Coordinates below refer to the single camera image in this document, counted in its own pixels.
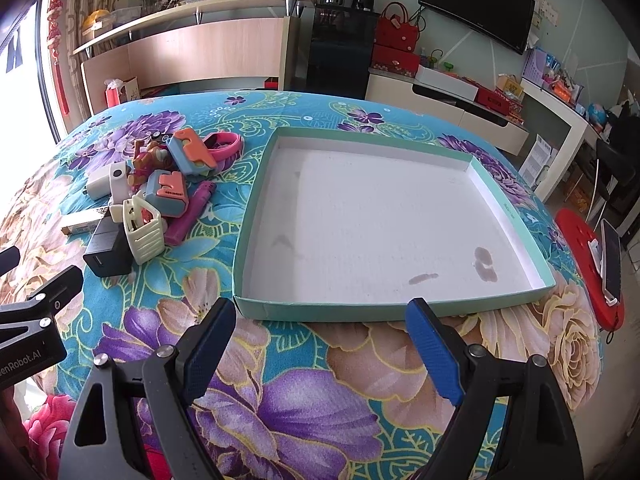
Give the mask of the teal cardboard box tray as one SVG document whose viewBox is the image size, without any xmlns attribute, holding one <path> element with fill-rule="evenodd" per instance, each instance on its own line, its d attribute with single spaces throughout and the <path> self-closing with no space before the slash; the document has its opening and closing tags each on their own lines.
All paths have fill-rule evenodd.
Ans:
<svg viewBox="0 0 640 480">
<path fill-rule="evenodd" d="M 473 155 L 372 133 L 280 128 L 262 152 L 233 263 L 242 315 L 400 321 L 535 301 L 553 273 Z"/>
</svg>

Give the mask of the red hanging knot ornament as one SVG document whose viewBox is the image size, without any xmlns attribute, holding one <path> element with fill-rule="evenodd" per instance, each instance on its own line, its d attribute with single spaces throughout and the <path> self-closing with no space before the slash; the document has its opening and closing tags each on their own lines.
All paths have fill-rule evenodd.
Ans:
<svg viewBox="0 0 640 480">
<path fill-rule="evenodd" d="M 63 11 L 62 0 L 49 0 L 47 7 L 47 47 L 50 53 L 52 77 L 55 88 L 55 95 L 58 99 L 58 106 L 63 117 L 70 114 L 70 108 L 66 99 L 64 90 L 64 82 L 62 78 L 61 66 L 60 66 L 60 43 L 62 39 L 62 32 L 58 19 L 61 17 Z"/>
</svg>

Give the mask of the brown pink puppy toy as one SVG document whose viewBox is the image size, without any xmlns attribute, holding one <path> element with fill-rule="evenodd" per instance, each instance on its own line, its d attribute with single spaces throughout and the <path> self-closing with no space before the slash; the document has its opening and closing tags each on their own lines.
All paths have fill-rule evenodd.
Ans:
<svg viewBox="0 0 640 480">
<path fill-rule="evenodd" d="M 174 166 L 171 154 L 165 144 L 152 140 L 144 145 L 141 140 L 134 142 L 134 157 L 127 182 L 137 192 L 155 170 L 169 170 Z"/>
</svg>

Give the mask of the red handbag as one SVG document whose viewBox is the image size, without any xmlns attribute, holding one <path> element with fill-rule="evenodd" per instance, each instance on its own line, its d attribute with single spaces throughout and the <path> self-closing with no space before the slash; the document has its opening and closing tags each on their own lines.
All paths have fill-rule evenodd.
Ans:
<svg viewBox="0 0 640 480">
<path fill-rule="evenodd" d="M 420 38 L 419 26 L 410 21 L 406 6 L 390 2 L 378 17 L 374 43 L 377 46 L 413 53 Z"/>
</svg>

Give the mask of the black water dispenser cabinet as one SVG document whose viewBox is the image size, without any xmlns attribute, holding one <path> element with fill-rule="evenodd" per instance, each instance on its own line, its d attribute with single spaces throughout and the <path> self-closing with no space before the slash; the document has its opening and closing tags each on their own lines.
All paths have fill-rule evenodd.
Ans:
<svg viewBox="0 0 640 480">
<path fill-rule="evenodd" d="M 306 90 L 366 96 L 378 14 L 375 0 L 320 0 L 314 9 Z"/>
</svg>

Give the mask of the pink smart watch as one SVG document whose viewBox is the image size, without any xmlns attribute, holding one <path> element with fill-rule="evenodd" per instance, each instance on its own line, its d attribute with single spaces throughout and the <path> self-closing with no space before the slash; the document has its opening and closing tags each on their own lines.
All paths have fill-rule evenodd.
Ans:
<svg viewBox="0 0 640 480">
<path fill-rule="evenodd" d="M 206 136 L 204 145 L 212 156 L 216 166 L 215 172 L 223 172 L 231 168 L 243 151 L 244 141 L 242 136 L 234 132 L 219 131 Z"/>
</svg>

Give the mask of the red plastic stool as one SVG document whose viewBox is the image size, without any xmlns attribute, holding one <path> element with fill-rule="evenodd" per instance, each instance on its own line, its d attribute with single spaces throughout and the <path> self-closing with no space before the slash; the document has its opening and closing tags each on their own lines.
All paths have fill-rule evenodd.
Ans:
<svg viewBox="0 0 640 480">
<path fill-rule="evenodd" d="M 602 278 L 597 271 L 588 246 L 590 242 L 598 240 L 596 233 L 581 216 L 570 209 L 560 209 L 555 214 L 554 220 L 574 256 L 580 274 L 582 274 L 598 324 L 602 330 L 615 333 L 624 324 L 625 305 L 623 300 L 620 300 L 613 307 L 606 304 L 602 292 Z"/>
</svg>

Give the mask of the red paper bag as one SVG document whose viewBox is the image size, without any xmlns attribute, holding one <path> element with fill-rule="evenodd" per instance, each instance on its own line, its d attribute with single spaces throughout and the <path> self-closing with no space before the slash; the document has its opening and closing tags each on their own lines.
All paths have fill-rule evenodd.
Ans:
<svg viewBox="0 0 640 480">
<path fill-rule="evenodd" d="M 120 79 L 107 79 L 105 84 L 105 102 L 107 107 L 114 107 L 126 102 L 125 84 Z"/>
</svg>

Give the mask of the white smart watch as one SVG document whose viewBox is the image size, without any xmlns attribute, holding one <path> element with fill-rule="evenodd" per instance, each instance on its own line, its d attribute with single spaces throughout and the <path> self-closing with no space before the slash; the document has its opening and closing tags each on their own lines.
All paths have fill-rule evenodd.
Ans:
<svg viewBox="0 0 640 480">
<path fill-rule="evenodd" d="M 114 164 L 111 164 L 108 182 L 110 182 L 111 202 L 113 205 L 121 205 L 132 196 L 128 174 L 129 166 L 126 162 L 114 162 Z"/>
</svg>

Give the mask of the white desk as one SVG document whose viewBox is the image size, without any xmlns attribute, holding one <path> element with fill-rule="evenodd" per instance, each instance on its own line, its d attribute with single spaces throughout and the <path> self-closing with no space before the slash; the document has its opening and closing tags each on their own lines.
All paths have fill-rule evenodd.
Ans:
<svg viewBox="0 0 640 480">
<path fill-rule="evenodd" d="M 535 190 L 538 198 L 545 202 L 570 169 L 582 144 L 595 148 L 599 136 L 589 122 L 552 93 L 526 78 L 522 79 L 521 86 L 525 92 L 526 128 L 558 151 Z"/>
</svg>

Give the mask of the white power adapter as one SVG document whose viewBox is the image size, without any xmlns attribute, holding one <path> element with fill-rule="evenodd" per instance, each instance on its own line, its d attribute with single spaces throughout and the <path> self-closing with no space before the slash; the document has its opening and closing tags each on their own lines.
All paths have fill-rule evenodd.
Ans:
<svg viewBox="0 0 640 480">
<path fill-rule="evenodd" d="M 114 178 L 114 172 L 118 169 L 117 164 L 109 164 L 94 170 L 86 182 L 85 192 L 92 200 L 100 200 L 101 198 L 112 195 L 111 180 Z"/>
</svg>

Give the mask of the cream plastic hair claw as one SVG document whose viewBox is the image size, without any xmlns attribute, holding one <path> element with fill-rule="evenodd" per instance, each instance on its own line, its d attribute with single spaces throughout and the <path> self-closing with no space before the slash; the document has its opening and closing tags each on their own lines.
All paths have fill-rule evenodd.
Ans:
<svg viewBox="0 0 640 480">
<path fill-rule="evenodd" d="M 160 212 L 140 195 L 110 206 L 114 222 L 124 227 L 131 255 L 142 266 L 165 250 L 165 221 Z"/>
</svg>

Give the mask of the wooden bar counter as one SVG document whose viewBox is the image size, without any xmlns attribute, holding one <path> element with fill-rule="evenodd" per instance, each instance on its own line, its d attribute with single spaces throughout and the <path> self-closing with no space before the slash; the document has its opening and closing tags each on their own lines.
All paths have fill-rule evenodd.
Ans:
<svg viewBox="0 0 640 480">
<path fill-rule="evenodd" d="M 134 78 L 140 89 L 206 79 L 276 78 L 292 87 L 300 16 L 314 0 L 202 0 L 116 27 L 76 48 L 90 113 L 107 108 L 107 79 Z M 94 47 L 183 18 L 193 25 L 133 39 L 101 54 Z"/>
</svg>

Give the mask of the black chair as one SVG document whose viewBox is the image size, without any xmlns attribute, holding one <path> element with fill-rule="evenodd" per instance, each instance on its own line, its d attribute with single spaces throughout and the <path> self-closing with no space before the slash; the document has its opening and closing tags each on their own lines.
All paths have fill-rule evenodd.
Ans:
<svg viewBox="0 0 640 480">
<path fill-rule="evenodd" d="M 596 174 L 594 175 L 593 189 L 587 220 L 592 221 L 596 214 L 596 205 L 600 200 L 602 205 L 595 226 L 603 219 L 608 201 L 612 198 L 617 185 L 627 185 L 636 175 L 636 167 L 624 154 L 620 154 L 615 148 L 602 139 L 596 142 Z"/>
</svg>

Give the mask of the white tv cabinet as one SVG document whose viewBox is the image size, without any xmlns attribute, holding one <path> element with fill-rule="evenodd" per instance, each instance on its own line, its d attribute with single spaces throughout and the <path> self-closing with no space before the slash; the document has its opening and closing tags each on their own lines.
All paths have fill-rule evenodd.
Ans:
<svg viewBox="0 0 640 480">
<path fill-rule="evenodd" d="M 529 136 L 523 127 L 478 103 L 414 84 L 404 76 L 382 70 L 370 68 L 366 99 L 446 120 L 514 156 L 521 153 Z"/>
</svg>

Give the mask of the white flat box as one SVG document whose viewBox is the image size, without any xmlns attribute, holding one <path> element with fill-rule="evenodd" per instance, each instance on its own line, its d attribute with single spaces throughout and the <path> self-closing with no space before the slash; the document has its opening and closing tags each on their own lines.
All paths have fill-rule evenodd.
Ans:
<svg viewBox="0 0 640 480">
<path fill-rule="evenodd" d="M 430 87 L 468 101 L 475 100 L 478 90 L 475 84 L 469 84 L 463 79 L 422 65 L 418 67 L 414 81 L 421 86 Z"/>
</svg>

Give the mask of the patterned white rectangular block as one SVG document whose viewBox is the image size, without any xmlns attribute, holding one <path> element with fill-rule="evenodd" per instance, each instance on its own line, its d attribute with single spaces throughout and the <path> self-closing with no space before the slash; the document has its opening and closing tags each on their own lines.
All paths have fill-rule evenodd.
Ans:
<svg viewBox="0 0 640 480">
<path fill-rule="evenodd" d="M 102 206 L 66 214 L 61 219 L 61 232 L 66 236 L 92 232 L 109 212 L 110 208 Z"/>
</svg>

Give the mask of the black power adapter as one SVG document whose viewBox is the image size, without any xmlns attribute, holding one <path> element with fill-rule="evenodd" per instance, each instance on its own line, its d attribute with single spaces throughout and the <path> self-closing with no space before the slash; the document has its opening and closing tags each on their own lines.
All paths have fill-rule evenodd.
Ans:
<svg viewBox="0 0 640 480">
<path fill-rule="evenodd" d="M 126 275 L 132 258 L 124 226 L 106 214 L 96 226 L 84 253 L 86 265 L 98 278 Z"/>
</svg>

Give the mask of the blue orange toy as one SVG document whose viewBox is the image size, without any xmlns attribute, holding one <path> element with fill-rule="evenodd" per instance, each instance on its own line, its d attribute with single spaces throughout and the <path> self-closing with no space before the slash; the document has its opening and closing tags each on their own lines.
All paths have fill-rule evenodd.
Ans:
<svg viewBox="0 0 640 480">
<path fill-rule="evenodd" d="M 176 131 L 167 148 L 178 169 L 186 176 L 206 176 L 217 168 L 216 160 L 191 128 Z"/>
<path fill-rule="evenodd" d="M 184 175 L 180 171 L 153 171 L 146 181 L 144 198 L 163 217 L 180 218 L 189 206 Z"/>
</svg>

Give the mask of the red gift box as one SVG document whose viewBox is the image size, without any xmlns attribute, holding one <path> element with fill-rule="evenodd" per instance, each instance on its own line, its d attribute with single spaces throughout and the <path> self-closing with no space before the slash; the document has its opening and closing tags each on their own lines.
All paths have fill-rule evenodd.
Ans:
<svg viewBox="0 0 640 480">
<path fill-rule="evenodd" d="M 375 44 L 372 52 L 371 67 L 393 74 L 414 78 L 420 66 L 420 56 Z"/>
</svg>

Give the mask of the purple lighter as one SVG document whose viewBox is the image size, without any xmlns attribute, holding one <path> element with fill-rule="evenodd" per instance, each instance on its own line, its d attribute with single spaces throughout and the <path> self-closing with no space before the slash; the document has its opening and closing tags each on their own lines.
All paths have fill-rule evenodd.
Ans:
<svg viewBox="0 0 640 480">
<path fill-rule="evenodd" d="M 194 224 L 201 217 L 206 204 L 212 198 L 216 188 L 213 181 L 202 181 L 190 198 L 186 212 L 175 219 L 168 226 L 165 233 L 165 244 L 171 247 L 179 246 L 192 230 Z"/>
</svg>

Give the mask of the smartphone on stool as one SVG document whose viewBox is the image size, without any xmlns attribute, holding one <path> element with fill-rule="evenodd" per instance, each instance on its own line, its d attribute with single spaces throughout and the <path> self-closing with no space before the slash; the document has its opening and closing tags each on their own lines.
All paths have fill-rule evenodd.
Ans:
<svg viewBox="0 0 640 480">
<path fill-rule="evenodd" d="M 608 220 L 601 222 L 601 272 L 603 293 L 608 301 L 622 300 L 622 271 L 620 237 Z"/>
</svg>

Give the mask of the black toy car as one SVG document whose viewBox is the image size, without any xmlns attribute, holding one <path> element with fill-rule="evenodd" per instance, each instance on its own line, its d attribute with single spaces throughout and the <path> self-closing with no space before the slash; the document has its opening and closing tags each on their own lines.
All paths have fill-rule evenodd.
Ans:
<svg viewBox="0 0 640 480">
<path fill-rule="evenodd" d="M 159 144 L 167 144 L 172 137 L 171 131 L 157 131 L 150 135 L 150 140 Z"/>
</svg>

